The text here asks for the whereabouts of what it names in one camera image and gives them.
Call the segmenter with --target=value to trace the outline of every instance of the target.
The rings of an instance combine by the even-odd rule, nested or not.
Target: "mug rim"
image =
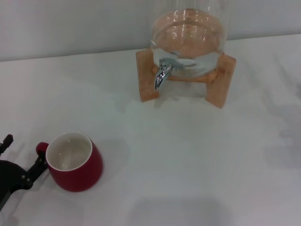
[[[72,135],[72,134],[80,134],[81,136],[83,136],[90,144],[90,153],[89,153],[89,156],[87,157],[87,159],[84,161],[84,163],[82,163],[81,165],[79,165],[78,167],[76,168],[73,168],[73,169],[58,169],[56,167],[54,167],[48,160],[48,153],[49,153],[49,149],[51,148],[51,145],[53,145],[53,143],[55,141],[57,141],[58,139],[66,136],[66,135]],[[74,170],[77,170],[79,169],[80,167],[82,167],[83,165],[86,164],[86,162],[90,159],[91,155],[92,155],[92,150],[93,150],[93,145],[92,145],[92,141],[91,139],[84,133],[81,133],[81,132],[68,132],[68,133],[63,133],[62,135],[59,135],[57,136],[56,138],[54,138],[48,145],[47,149],[46,149],[46,162],[47,164],[53,168],[54,170],[57,170],[57,171],[60,171],[60,172],[70,172],[70,171],[74,171]]]

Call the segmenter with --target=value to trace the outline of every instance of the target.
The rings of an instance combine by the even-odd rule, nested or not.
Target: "mug handle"
[[[36,147],[36,153],[38,154],[38,156],[40,155],[45,155],[46,154],[46,150],[49,144],[45,143],[45,142],[41,142],[37,145]]]

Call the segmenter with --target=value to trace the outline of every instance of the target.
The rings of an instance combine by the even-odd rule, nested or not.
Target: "wooden leg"
[[[225,105],[232,75],[234,73],[236,59],[223,54],[217,65],[217,77],[213,82],[207,82],[207,98],[206,100],[222,108]]]
[[[155,90],[154,58],[152,50],[146,49],[136,53],[140,99],[142,102],[159,98]]]

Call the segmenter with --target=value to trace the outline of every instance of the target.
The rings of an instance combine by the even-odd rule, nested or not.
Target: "water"
[[[50,164],[59,170],[72,170],[90,155],[90,143],[81,138],[65,139],[49,155]]]
[[[176,59],[185,65],[185,76],[200,76],[216,68],[224,40],[224,28],[216,17],[195,9],[170,12],[153,25],[154,62],[158,65],[161,57]]]

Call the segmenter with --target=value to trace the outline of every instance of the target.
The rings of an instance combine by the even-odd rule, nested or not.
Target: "white wall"
[[[301,33],[301,0],[236,0],[229,39]],[[0,61],[146,47],[151,0],[0,0]]]

